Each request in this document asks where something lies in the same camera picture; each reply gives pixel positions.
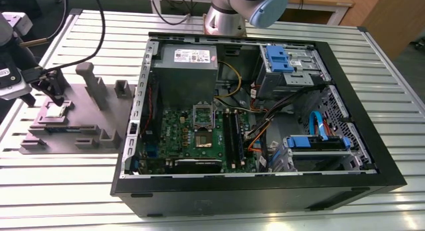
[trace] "slotted metal surface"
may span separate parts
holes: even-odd
[[[92,62],[106,83],[138,82],[150,31],[203,33],[203,19],[170,26],[154,14],[107,13],[107,37]],[[179,16],[167,16],[171,21]],[[44,57],[47,66],[90,55],[100,37],[100,16],[84,11],[68,26]],[[38,108],[22,102],[0,129],[0,228],[68,230],[417,230],[425,227],[425,117],[424,105],[411,93],[399,72],[356,28],[277,23],[268,29],[247,26],[249,36],[325,41],[376,123],[408,185],[372,195],[325,212],[251,214],[214,217],[140,219],[110,196],[115,154],[22,155],[19,144]],[[71,83],[84,81],[75,67],[64,69]],[[44,96],[36,96],[43,104]]]

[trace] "metal case frame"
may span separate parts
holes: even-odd
[[[255,177],[204,177],[168,179],[124,179],[120,177],[123,153],[119,154],[111,195],[118,196],[142,217],[269,213],[300,210],[331,210],[361,197],[388,192],[407,184],[376,127],[356,95],[328,43],[317,41],[235,38],[196,34],[150,33],[156,38],[182,42],[228,41],[235,44],[297,43],[315,44],[324,66],[349,113],[349,122],[357,127],[377,174],[356,172],[347,175]],[[143,71],[151,63],[152,48],[147,48]],[[130,123],[138,120],[132,111]],[[135,136],[128,129],[128,136]]]

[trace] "wooden cabinet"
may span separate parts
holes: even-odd
[[[353,0],[340,25],[364,26],[391,59],[425,28],[425,0]]]

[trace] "green motherboard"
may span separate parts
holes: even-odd
[[[195,129],[196,123],[212,123],[212,129]],[[156,150],[156,158],[164,159],[215,159],[223,161],[221,173],[247,173],[256,171],[255,156],[249,155],[243,165],[236,167],[228,165],[225,155],[225,138],[223,126],[223,111],[211,112],[210,109],[194,110],[164,110],[162,138],[158,147],[143,145],[143,153],[147,149]],[[239,128],[241,132],[249,130],[248,114],[239,114]],[[164,174],[164,168],[155,164],[155,159],[148,163],[150,174]]]

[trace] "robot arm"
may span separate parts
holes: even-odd
[[[22,47],[23,40],[10,21],[0,14],[0,98],[22,98],[34,106],[32,88],[44,92],[60,106],[67,81],[60,69],[47,72],[38,64],[34,54]]]
[[[204,26],[214,35],[244,36],[245,20],[257,28],[269,27],[281,17],[288,0],[212,0]]]

